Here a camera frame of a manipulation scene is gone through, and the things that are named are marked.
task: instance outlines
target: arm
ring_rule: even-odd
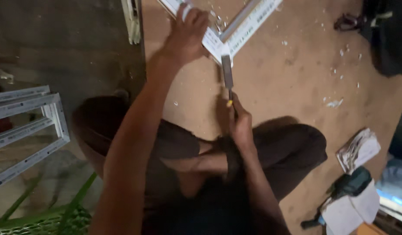
[[[246,184],[253,219],[259,234],[290,234],[285,224],[279,203],[266,179],[253,142],[252,117],[241,105],[236,94],[230,107],[230,133],[243,158]]]
[[[208,13],[182,5],[165,45],[147,63],[147,82],[127,111],[104,164],[104,187],[89,228],[91,235],[140,234],[147,162],[173,79],[204,53]]]

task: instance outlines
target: white paper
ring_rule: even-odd
[[[376,192],[375,181],[372,180],[360,195],[350,196],[350,201],[365,223],[372,224],[379,209],[379,195]]]
[[[360,131],[348,146],[343,146],[337,151],[336,156],[342,169],[347,174],[373,158],[381,150],[375,133],[369,128]]]
[[[353,207],[349,196],[341,197],[332,202],[321,215],[334,235],[349,235],[363,222]]]

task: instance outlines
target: dark object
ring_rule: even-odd
[[[361,15],[343,14],[334,29],[360,30],[375,68],[387,77],[402,74],[402,0],[364,0]]]
[[[332,197],[334,200],[346,195],[357,196],[366,189],[371,181],[371,173],[369,173],[365,167],[360,166],[353,172],[352,175],[343,174],[340,176],[340,178],[338,178],[329,188],[328,193],[330,193],[330,197]],[[301,222],[301,227],[303,229],[320,225],[320,222],[318,221],[321,216],[320,209],[321,206],[317,209],[314,219]]]
[[[224,85],[229,90],[229,100],[233,100],[233,93],[231,92],[231,89],[233,88],[233,75],[231,74],[230,56],[222,56],[221,63],[223,64]]]

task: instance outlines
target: forearm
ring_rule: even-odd
[[[90,234],[140,233],[147,162],[168,90],[179,69],[162,52],[148,62],[147,82],[127,111],[107,154],[104,189]],[[117,228],[115,232],[101,229],[113,227]]]
[[[269,229],[272,229],[279,231],[278,234],[289,234],[279,203],[257,157],[256,147],[243,150],[241,154],[245,163],[246,184],[257,232],[268,234]]]

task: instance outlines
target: green plastic basket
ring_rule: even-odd
[[[97,175],[92,174],[82,186],[69,205],[52,208],[38,215],[17,219],[8,218],[37,186],[41,176],[32,184],[20,198],[8,209],[0,219],[0,235],[84,235],[88,233],[91,215],[81,202]]]

